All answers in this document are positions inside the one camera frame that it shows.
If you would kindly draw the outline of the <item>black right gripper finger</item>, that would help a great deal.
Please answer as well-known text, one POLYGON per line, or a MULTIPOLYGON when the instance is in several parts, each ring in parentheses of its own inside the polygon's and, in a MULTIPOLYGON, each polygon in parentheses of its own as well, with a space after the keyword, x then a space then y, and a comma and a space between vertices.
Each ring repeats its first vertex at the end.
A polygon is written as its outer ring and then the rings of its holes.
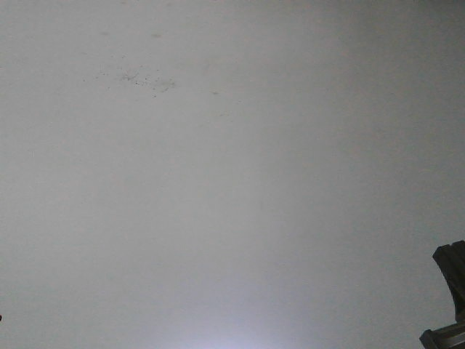
POLYGON ((464 322, 464 240, 437 247, 432 258, 452 295, 455 320, 464 322))
POLYGON ((464 323, 426 330, 419 338, 426 349, 464 349, 464 323))

